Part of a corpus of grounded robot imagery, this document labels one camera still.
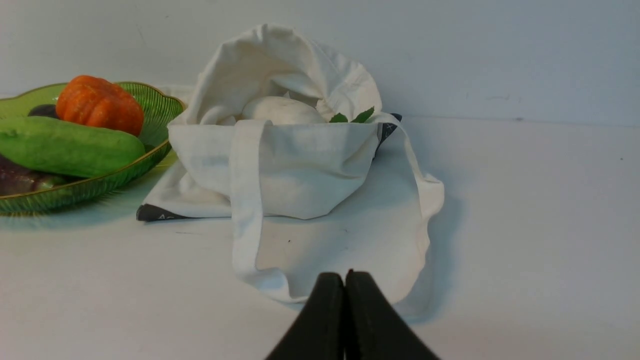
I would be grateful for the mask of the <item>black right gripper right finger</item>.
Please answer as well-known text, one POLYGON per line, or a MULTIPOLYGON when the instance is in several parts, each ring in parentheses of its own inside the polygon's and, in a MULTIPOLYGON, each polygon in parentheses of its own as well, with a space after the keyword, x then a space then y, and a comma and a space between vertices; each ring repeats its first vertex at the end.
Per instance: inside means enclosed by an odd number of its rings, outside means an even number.
POLYGON ((438 360, 387 301, 373 276, 350 269, 345 278, 347 360, 438 360))

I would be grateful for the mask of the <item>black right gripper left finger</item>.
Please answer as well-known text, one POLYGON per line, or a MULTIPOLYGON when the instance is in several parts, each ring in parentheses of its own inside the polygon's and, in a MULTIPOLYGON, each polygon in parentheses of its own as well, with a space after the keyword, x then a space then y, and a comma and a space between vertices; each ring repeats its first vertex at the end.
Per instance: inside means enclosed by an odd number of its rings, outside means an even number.
POLYGON ((343 360, 345 287, 338 273, 318 275, 310 296, 268 360, 343 360))

